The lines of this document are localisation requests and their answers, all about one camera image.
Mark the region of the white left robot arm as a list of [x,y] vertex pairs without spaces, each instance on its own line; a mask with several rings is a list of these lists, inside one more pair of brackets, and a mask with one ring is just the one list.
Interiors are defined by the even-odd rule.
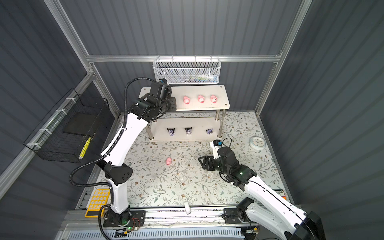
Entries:
[[[151,82],[150,92],[129,105],[128,89],[132,83],[140,80]],[[150,78],[139,77],[129,81],[124,90],[124,118],[121,128],[97,160],[81,165],[70,173],[69,182],[81,188],[107,185],[112,193],[111,211],[119,217],[127,215],[130,204],[125,188],[133,170],[124,163],[125,157],[142,130],[171,108],[171,97],[172,88],[166,79],[155,81]],[[93,184],[75,182],[75,173],[92,164],[98,165],[108,180]]]

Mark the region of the pink pig toy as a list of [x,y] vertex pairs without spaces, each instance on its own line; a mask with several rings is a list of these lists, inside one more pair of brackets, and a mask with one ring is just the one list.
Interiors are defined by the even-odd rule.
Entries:
[[190,98],[188,96],[184,96],[183,97],[183,102],[184,102],[185,105],[189,105],[191,100],[190,100]]
[[199,95],[198,96],[198,101],[199,101],[199,103],[204,103],[205,102],[205,97],[203,96],[203,95]]
[[166,165],[167,165],[167,166],[170,166],[171,164],[172,164],[172,158],[168,157],[168,158],[166,159]]
[[211,95],[211,102],[213,104],[217,103],[218,98],[215,95]]

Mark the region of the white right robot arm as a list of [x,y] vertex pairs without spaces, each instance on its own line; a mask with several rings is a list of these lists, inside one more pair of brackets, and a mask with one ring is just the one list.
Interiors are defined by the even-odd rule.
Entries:
[[324,240],[321,218],[314,212],[289,203],[271,189],[255,171],[241,165],[229,147],[213,147],[212,156],[198,159],[202,168],[217,171],[222,179],[249,194],[237,205],[241,222],[255,222],[267,228],[281,240]]

